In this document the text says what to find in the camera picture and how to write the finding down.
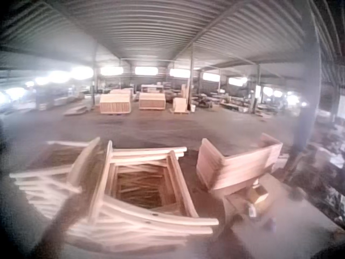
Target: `wooden plank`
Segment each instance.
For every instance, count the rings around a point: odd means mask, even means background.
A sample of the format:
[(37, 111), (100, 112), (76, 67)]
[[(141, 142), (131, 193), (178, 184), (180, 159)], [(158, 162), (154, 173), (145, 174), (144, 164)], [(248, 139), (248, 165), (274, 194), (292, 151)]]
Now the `wooden plank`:
[(46, 141), (48, 145), (63, 145), (63, 146), (71, 146), (71, 147), (87, 147), (90, 142), (78, 142), (78, 141), (59, 141), (59, 140), (49, 140)]
[(169, 153), (169, 156), (167, 157), (167, 163), (168, 163), (168, 167), (171, 166), (173, 168), (173, 172), (175, 173), (178, 186), (182, 194), (183, 204), (185, 206), (187, 213), (191, 217), (199, 217), (198, 213), (195, 210), (192, 198), (190, 197), (190, 194), (188, 191), (187, 184), (185, 183), (183, 173), (181, 171), (180, 165), (176, 159), (174, 152)]
[(172, 233), (186, 233), (195, 235), (212, 234), (212, 228), (208, 226), (187, 226), (181, 224), (168, 224), (157, 221), (143, 219), (137, 216), (122, 213), (107, 206), (102, 206), (102, 212), (108, 216), (116, 216), (126, 223), (131, 223), (144, 228), (155, 229), (158, 231), (170, 231)]
[(80, 153), (67, 176), (67, 182), (69, 184), (79, 187), (82, 174), (87, 171), (87, 168), (90, 165), (90, 160), (93, 156), (95, 156), (95, 152), (100, 145), (100, 141), (100, 137), (93, 139)]
[(171, 224), (182, 224), (187, 226), (215, 226), (218, 225), (217, 219), (205, 219), (205, 218), (191, 218), (174, 215), (166, 215), (164, 213), (152, 212), (148, 209), (140, 208), (126, 202), (113, 199), (108, 195), (104, 196), (103, 205), (112, 209), (118, 210), (122, 213), (137, 216), (142, 219), (171, 223)]
[(107, 146), (106, 160), (105, 160), (103, 172), (99, 177), (99, 180), (96, 184), (96, 188), (91, 200), (90, 210), (88, 214), (88, 220), (90, 223), (96, 222), (96, 218), (98, 217), (100, 208), (102, 206), (102, 200), (103, 200), (104, 191), (105, 191), (107, 179), (108, 179), (109, 168), (110, 168), (112, 150), (113, 150), (113, 143), (110, 140)]
[(30, 178), (30, 177), (38, 177), (38, 176), (51, 176), (56, 174), (66, 174), (70, 172), (72, 169), (72, 165), (66, 166), (57, 166), (57, 167), (49, 167), (43, 168), (34, 171), (26, 171), (20, 173), (11, 173), (10, 178)]
[(168, 154), (170, 151), (175, 153), (186, 152), (186, 147), (169, 147), (169, 148), (139, 148), (139, 149), (119, 149), (112, 151), (112, 156), (130, 156), (130, 155), (156, 155)]
[(115, 164), (111, 164), (109, 167), (109, 174), (108, 174), (108, 179), (107, 179), (107, 183), (106, 183), (106, 189), (105, 189), (105, 194), (110, 195), (112, 192), (112, 188), (113, 188), (113, 181), (114, 181), (114, 177), (115, 177)]
[[(129, 162), (147, 162), (153, 160), (162, 160), (165, 159), (168, 155), (167, 154), (155, 154), (155, 155), (133, 155), (133, 156), (112, 156), (111, 163), (115, 163), (117, 165), (121, 165), (122, 163), (129, 163)], [(184, 153), (177, 153), (177, 157), (184, 156)]]

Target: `lumber pile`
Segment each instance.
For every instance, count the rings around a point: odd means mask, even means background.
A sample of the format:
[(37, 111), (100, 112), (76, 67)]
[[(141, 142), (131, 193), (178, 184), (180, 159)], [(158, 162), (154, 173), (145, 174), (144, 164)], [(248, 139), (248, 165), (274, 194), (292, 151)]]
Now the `lumber pile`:
[(282, 143), (262, 134), (259, 149), (239, 155), (223, 156), (208, 139), (199, 149), (197, 174), (209, 191), (227, 188), (233, 193), (251, 185), (275, 164)]
[(165, 110), (165, 94), (141, 92), (139, 95), (139, 109)]
[(130, 113), (130, 93), (102, 94), (99, 105), (102, 114)]
[(50, 141), (83, 149), (72, 165), (10, 177), (48, 219), (72, 193), (91, 193), (89, 215), (68, 235), (104, 251), (184, 245), (191, 236), (212, 234), (218, 221), (199, 218), (178, 163), (185, 147), (113, 149), (109, 141), (96, 185), (91, 190), (83, 185), (81, 190), (82, 173), (99, 153), (99, 142)]

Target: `metal roof beam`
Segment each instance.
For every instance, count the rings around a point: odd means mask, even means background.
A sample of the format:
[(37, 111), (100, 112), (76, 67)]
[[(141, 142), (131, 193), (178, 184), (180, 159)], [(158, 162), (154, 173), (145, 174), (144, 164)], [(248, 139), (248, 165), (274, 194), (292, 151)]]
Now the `metal roof beam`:
[(113, 54), (116, 58), (121, 59), (121, 56), (113, 51), (113, 46), (107, 42), (104, 39), (101, 39), (100, 36), (96, 35), (93, 31), (88, 29), (86, 26), (81, 24), (73, 15), (69, 13), (69, 11), (61, 5), (59, 2), (56, 0), (41, 0), (43, 3), (45, 3), (48, 7), (53, 9), (54, 11), (58, 12), (60, 15), (65, 17), (68, 21), (70, 21), (72, 24), (74, 24), (77, 28), (79, 28), (81, 31), (83, 31), (85, 34), (89, 35), (91, 38), (93, 38), (99, 45), (104, 46), (109, 50), (111, 54)]
[(208, 25), (206, 25), (204, 28), (202, 28), (193, 39), (190, 40), (190, 42), (187, 43), (187, 45), (181, 49), (178, 50), (176, 54), (171, 58), (172, 60), (176, 60), (184, 51), (186, 51), (194, 42), (196, 42), (198, 39), (200, 39), (205, 33), (207, 33), (209, 30), (211, 30), (214, 26), (219, 24), (224, 19), (228, 18), (229, 15), (237, 12), (243, 5), (253, 2), (253, 0), (237, 0), (235, 4), (232, 4), (230, 7), (228, 7), (225, 11), (223, 11), (219, 16), (217, 16), (215, 19), (213, 19)]
[(0, 45), (0, 51), (3, 52), (8, 52), (8, 53), (16, 53), (16, 54), (23, 54), (23, 55), (28, 55), (28, 56), (34, 56), (38, 58), (47, 58), (47, 59), (53, 59), (53, 60), (58, 60), (62, 62), (68, 62), (68, 63), (75, 63), (75, 64), (81, 64), (81, 65), (86, 65), (86, 66), (91, 66), (91, 62), (87, 62), (78, 58), (66, 56), (64, 54), (57, 54), (57, 53), (40, 53), (32, 50), (22, 50), (22, 49), (17, 49), (14, 47), (9, 47), (9, 46), (4, 46)]

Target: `stacked wooden panel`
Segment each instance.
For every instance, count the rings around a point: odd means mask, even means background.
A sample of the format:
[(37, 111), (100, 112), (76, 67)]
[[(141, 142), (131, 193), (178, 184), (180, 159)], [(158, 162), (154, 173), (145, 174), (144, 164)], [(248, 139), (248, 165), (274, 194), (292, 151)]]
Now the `stacked wooden panel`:
[(172, 112), (186, 113), (187, 112), (187, 99), (175, 97), (172, 102)]
[(102, 94), (99, 105), (102, 114), (130, 113), (130, 93)]
[(141, 92), (139, 95), (139, 109), (165, 110), (165, 94)]
[[(99, 139), (52, 143), (85, 148), (73, 165), (11, 174), (16, 182), (25, 177), (34, 186), (23, 190), (29, 201), (31, 195), (41, 198), (32, 204), (49, 219), (71, 193), (81, 191), (81, 172), (86, 171), (92, 153), (99, 153)], [(178, 164), (186, 150), (113, 149), (109, 141), (102, 172), (91, 190), (89, 215), (68, 230), (70, 237), (121, 252), (183, 245), (190, 236), (211, 234), (218, 221), (198, 217)]]
[(275, 164), (282, 143), (262, 134), (258, 146), (260, 148), (254, 151), (225, 157), (209, 140), (203, 139), (197, 161), (199, 178), (208, 190), (245, 187), (242, 183), (261, 176)]

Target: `bright window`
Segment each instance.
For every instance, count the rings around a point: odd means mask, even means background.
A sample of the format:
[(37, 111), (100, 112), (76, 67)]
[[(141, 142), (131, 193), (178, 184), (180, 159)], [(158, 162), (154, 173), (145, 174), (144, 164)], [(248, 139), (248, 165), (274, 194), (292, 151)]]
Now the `bright window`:
[(71, 76), (76, 80), (85, 80), (93, 77), (93, 69), (88, 66), (77, 66), (72, 69)]
[(123, 67), (120, 66), (105, 66), (101, 68), (101, 75), (103, 76), (118, 76), (123, 74)]
[(188, 69), (170, 69), (170, 76), (189, 78), (190, 71)]
[(211, 73), (203, 73), (203, 79), (212, 82), (219, 82), (220, 75), (218, 74), (211, 74)]
[(273, 89), (270, 87), (265, 86), (264, 87), (264, 94), (267, 95), (268, 97), (271, 97), (273, 94)]
[(153, 66), (137, 66), (135, 74), (138, 76), (155, 76), (158, 74), (158, 68)]

